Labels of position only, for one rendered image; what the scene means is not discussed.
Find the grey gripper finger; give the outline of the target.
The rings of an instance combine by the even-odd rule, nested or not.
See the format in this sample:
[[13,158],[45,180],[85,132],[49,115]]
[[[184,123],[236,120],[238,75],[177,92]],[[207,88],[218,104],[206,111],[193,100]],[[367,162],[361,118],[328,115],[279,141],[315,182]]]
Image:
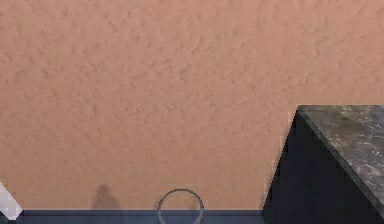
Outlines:
[[167,224],[166,221],[164,220],[163,216],[162,216],[162,205],[163,205],[163,203],[165,202],[165,200],[167,199],[168,196],[170,196],[173,193],[181,192],[181,191],[182,191],[182,189],[173,189],[173,190],[170,190],[164,196],[161,197],[161,199],[158,202],[157,208],[156,208],[157,219],[158,219],[158,223],[159,224]]
[[198,214],[198,217],[196,218],[196,220],[192,223],[192,224],[201,224],[201,222],[203,221],[203,217],[204,217],[204,211],[205,211],[205,207],[204,207],[204,203],[203,203],[203,200],[201,199],[201,197],[196,193],[194,192],[193,190],[190,190],[190,189],[181,189],[181,191],[183,192],[188,192],[189,194],[193,195],[198,203],[199,203],[199,214]]

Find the black cabinet grey marble top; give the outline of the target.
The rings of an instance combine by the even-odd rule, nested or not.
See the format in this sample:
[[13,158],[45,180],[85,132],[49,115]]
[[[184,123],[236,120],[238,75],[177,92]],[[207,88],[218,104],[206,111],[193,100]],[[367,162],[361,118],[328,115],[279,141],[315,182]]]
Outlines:
[[384,105],[300,105],[266,224],[384,224]]

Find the white angular block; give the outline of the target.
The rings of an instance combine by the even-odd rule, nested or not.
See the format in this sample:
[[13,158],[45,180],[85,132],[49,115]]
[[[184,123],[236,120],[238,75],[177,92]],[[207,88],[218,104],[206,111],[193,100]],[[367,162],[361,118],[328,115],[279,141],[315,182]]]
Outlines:
[[16,220],[22,213],[23,209],[0,182],[0,212],[9,220]]

